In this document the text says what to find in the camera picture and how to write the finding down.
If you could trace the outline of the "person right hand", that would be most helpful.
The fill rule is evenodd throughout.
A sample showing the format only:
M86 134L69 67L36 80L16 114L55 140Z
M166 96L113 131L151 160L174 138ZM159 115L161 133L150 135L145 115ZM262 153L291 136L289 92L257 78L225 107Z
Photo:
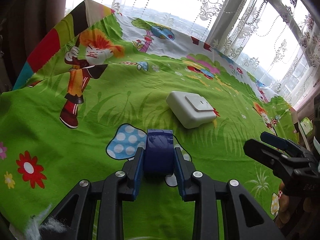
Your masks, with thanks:
M279 211L275 219L275 224L278 228L283 228L295 213L295 210L301 201L297 197L290 197L284 194L285 184L281 182L279 185L279 190L282 192L279 198ZM304 199L303 210L307 213L317 212L319 210L319 196L318 197L308 197Z

